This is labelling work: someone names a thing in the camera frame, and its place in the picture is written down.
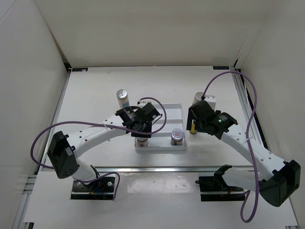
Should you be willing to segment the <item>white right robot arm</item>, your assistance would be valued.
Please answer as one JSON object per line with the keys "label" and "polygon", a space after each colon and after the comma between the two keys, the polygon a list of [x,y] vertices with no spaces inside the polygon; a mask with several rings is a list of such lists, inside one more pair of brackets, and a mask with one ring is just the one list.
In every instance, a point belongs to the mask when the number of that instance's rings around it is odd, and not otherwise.
{"label": "white right robot arm", "polygon": [[258,174],[252,175],[230,165],[220,167],[212,179],[218,190],[240,187],[259,191],[266,202],[279,207],[299,188],[301,166],[295,160],[287,162],[274,155],[251,139],[232,116],[213,110],[206,101],[197,102],[188,109],[186,127],[187,130],[194,127],[199,133],[215,136],[257,169]]}

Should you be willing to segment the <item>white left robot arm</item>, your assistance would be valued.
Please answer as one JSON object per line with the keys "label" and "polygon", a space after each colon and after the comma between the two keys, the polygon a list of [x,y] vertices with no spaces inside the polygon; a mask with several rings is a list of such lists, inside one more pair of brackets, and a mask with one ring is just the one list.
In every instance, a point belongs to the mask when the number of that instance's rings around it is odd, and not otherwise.
{"label": "white left robot arm", "polygon": [[47,155],[59,179],[73,177],[83,181],[89,191],[95,191],[100,185],[93,167],[82,162],[79,157],[91,148],[112,138],[125,135],[130,130],[134,137],[150,138],[152,121],[160,115],[151,104],[143,107],[129,106],[116,111],[101,125],[80,130],[72,134],[56,132],[51,140]]}

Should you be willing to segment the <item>short jar orange label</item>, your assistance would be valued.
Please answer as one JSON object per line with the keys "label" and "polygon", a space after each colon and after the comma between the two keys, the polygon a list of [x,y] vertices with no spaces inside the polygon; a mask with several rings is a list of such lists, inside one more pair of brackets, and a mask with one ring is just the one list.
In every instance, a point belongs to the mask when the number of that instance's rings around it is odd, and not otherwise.
{"label": "short jar orange label", "polygon": [[183,146],[185,145],[185,135],[182,129],[176,128],[171,132],[171,145]]}

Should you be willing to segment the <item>short jar grey lid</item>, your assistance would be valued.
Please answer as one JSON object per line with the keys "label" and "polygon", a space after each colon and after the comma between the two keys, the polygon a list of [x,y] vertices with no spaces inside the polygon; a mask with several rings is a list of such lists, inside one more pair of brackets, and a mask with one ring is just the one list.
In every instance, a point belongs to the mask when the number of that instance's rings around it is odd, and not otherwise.
{"label": "short jar grey lid", "polygon": [[149,139],[146,137],[137,137],[136,143],[138,147],[148,147],[149,146]]}

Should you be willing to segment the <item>small yellow bottle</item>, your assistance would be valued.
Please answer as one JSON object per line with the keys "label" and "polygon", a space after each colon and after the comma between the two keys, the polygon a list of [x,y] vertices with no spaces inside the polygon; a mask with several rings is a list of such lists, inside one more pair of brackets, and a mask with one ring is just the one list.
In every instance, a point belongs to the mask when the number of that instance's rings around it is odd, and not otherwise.
{"label": "small yellow bottle", "polygon": [[195,121],[192,120],[191,130],[189,131],[191,134],[197,134],[197,130],[195,129]]}

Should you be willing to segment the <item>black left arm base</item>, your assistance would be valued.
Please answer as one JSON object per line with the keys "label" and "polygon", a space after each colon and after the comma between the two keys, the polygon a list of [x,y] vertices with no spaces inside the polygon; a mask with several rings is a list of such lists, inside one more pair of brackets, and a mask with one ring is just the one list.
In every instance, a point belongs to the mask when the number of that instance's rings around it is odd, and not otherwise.
{"label": "black left arm base", "polygon": [[71,188],[72,200],[115,200],[121,177],[116,172],[99,174],[98,180],[82,183],[75,180]]}

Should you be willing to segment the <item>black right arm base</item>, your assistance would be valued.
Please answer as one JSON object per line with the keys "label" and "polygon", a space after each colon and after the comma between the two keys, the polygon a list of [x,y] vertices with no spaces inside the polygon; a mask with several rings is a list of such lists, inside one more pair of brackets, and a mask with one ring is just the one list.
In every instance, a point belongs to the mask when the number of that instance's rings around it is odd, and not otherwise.
{"label": "black right arm base", "polygon": [[199,177],[195,184],[199,185],[202,202],[244,201],[245,191],[240,187],[217,184],[214,177]]}

